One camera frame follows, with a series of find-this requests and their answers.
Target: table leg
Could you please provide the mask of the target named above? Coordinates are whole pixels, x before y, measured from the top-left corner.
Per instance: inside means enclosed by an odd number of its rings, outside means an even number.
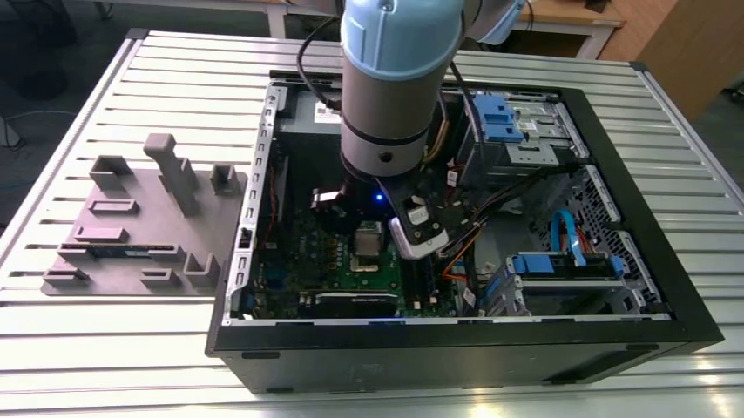
[[[611,26],[594,27],[592,34],[588,36],[579,50],[577,58],[596,59],[606,48],[607,41],[614,35],[614,31],[615,28]]]
[[[98,11],[98,16],[102,20],[110,20],[114,16],[113,14],[113,4],[105,2],[94,2],[95,10]]]
[[[15,133],[14,128],[10,125],[6,125],[6,120],[3,119],[3,115],[0,115],[0,146],[14,147],[19,144],[20,140],[22,137],[19,137],[19,134]]]

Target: black cable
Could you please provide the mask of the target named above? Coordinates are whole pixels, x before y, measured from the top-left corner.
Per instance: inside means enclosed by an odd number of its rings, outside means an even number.
[[[313,42],[313,39],[316,39],[316,36],[318,35],[318,33],[324,29],[326,29],[326,27],[332,23],[334,23],[337,21],[338,21],[338,17],[330,17],[326,20],[326,22],[324,22],[321,24],[321,26],[318,28],[316,28],[316,30],[310,33],[310,35],[305,39],[305,42],[302,43],[302,46],[301,46],[301,50],[298,51],[298,73],[301,74],[302,81],[308,85],[308,88],[310,89],[310,91],[313,91],[313,94],[318,98],[320,102],[333,111],[341,111],[341,101],[329,99],[326,97],[326,95],[321,92],[321,90],[318,90],[318,87],[316,85],[313,85],[313,83],[310,82],[310,79],[308,78],[308,74],[305,73],[305,68],[302,67],[302,56],[305,55],[305,50],[310,46],[310,42]]]
[[[473,130],[473,137],[476,138],[476,142],[479,143],[479,154],[480,154],[480,171],[484,181],[480,182],[481,185],[487,183],[488,177],[488,167],[487,167],[487,146],[484,145],[484,129],[480,125],[480,114],[479,109],[476,108],[476,103],[473,102],[473,96],[471,95],[471,91],[468,90],[468,85],[465,84],[465,80],[463,79],[463,74],[457,69],[457,65],[455,61],[451,62],[451,70],[453,70],[455,79],[457,80],[457,84],[461,86],[463,95],[465,97],[465,112],[468,113],[468,119],[471,120],[471,128]]]
[[[443,113],[443,120],[451,120],[451,113],[449,111],[447,111],[447,99],[444,98],[443,90],[437,92],[437,102],[440,104],[440,112]]]
[[[476,271],[476,244],[465,250],[463,253],[463,266],[465,267],[465,278],[468,280],[468,287],[476,296],[476,303],[473,309],[476,314],[479,314],[480,308],[480,283],[479,283],[479,272]]]
[[[531,3],[531,0],[527,0],[527,7],[531,10],[531,16],[529,16],[528,21],[527,21],[527,31],[532,32],[533,27],[535,27],[535,9],[533,9],[533,4]]]
[[[479,230],[489,220],[491,215],[501,209],[501,206],[507,202],[519,198],[523,193],[525,193],[529,188],[537,184],[537,182],[556,174],[568,174],[575,172],[579,168],[581,168],[581,166],[583,164],[580,163],[568,163],[560,167],[541,168],[520,179],[515,184],[493,193],[484,201],[484,204],[480,206],[476,213],[471,216],[471,228],[468,228],[465,233],[457,239],[453,239],[443,247],[440,253],[449,253],[463,242],[467,242],[472,238],[473,234],[479,233]]]

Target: green circuit board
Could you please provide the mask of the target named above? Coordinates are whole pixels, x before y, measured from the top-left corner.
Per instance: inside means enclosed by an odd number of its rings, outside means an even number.
[[[364,222],[362,229],[372,230],[376,222]],[[408,306],[405,280],[399,251],[392,242],[382,248],[374,261],[376,271],[360,272],[360,259],[350,252],[349,237],[324,231],[316,218],[297,212],[292,229],[286,231],[289,249],[281,265],[266,264],[262,271],[273,301],[272,316],[294,318],[298,315],[297,295],[309,293],[385,293],[399,296],[401,317],[449,316],[452,299],[447,295],[435,305]]]

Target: power cable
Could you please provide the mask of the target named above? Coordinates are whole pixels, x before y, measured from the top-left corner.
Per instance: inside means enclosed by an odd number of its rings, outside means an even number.
[[[302,46],[301,46],[301,50],[298,51],[298,73],[301,74],[302,81],[305,82],[305,85],[308,85],[308,88],[310,89],[310,91],[313,91],[313,94],[318,98],[320,102],[330,110],[341,111],[341,101],[340,100],[332,100],[330,98],[326,97],[326,95],[321,92],[321,90],[318,90],[318,87],[310,82],[308,74],[305,73],[305,67],[302,66],[302,57],[305,56],[305,50],[310,46],[310,42],[313,42],[318,33],[324,29],[326,29],[326,27],[330,26],[330,24],[333,24],[334,22],[338,22],[338,17],[330,17],[329,19],[326,19],[326,22],[324,22],[321,24],[321,26],[318,28],[316,28],[316,30],[310,33],[310,35],[305,39],[305,42],[302,43]]]
[[[529,15],[528,20],[527,20],[527,31],[532,32],[533,27],[535,27],[535,9],[533,9],[533,3],[531,2],[531,0],[527,0],[527,7],[531,11],[531,15]]]
[[[437,160],[440,154],[443,153],[444,142],[445,142],[447,134],[451,129],[451,114],[447,110],[447,101],[444,99],[444,93],[441,90],[439,91],[437,102],[440,103],[443,122],[440,124],[440,131],[437,132],[437,137],[435,139],[435,145],[432,146],[432,151],[425,155],[423,160],[424,165],[432,164]]]
[[[22,113],[20,115],[14,115],[11,116],[7,120],[16,120],[20,118],[26,118],[27,116],[33,116],[33,115],[70,115],[70,116],[78,116],[78,114],[74,111],[27,111],[26,113]]]
[[[461,86],[463,95],[465,98],[465,113],[468,113],[468,119],[471,121],[471,129],[473,130],[473,137],[476,138],[476,142],[479,144],[479,154],[480,154],[480,171],[483,178],[488,177],[488,167],[487,167],[487,146],[484,145],[484,129],[480,125],[480,114],[479,109],[476,108],[476,103],[473,102],[473,96],[471,95],[471,90],[468,89],[468,85],[465,84],[465,80],[463,79],[463,74],[457,69],[457,64],[455,61],[451,62],[451,70],[453,70],[455,79],[457,80],[457,84]]]
[[[10,185],[0,185],[0,190],[15,189],[16,187],[23,187],[26,185],[33,185],[34,183],[37,183],[37,180],[29,180],[29,181],[20,182],[20,183],[12,183]]]

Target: wooden table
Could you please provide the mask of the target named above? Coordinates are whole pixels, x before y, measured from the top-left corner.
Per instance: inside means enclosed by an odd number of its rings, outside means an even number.
[[[222,9],[242,11],[262,11],[269,18],[272,37],[286,38],[284,18],[289,14],[321,14],[285,2],[285,0],[86,0],[95,3],[134,3],[158,6],[193,7],[201,9]],[[623,16],[608,4],[604,13],[595,13],[584,8],[584,0],[532,0],[535,9],[533,31],[565,33],[587,36],[577,58],[596,59],[615,28],[623,26]],[[529,20],[529,8],[523,10],[523,16],[516,29],[525,30]]]
[[[535,10],[533,31],[584,35],[587,40],[577,58],[596,59],[616,28],[623,27],[623,15],[610,3],[604,13],[584,7],[584,0],[532,0]],[[528,29],[529,7],[523,9],[517,30]]]

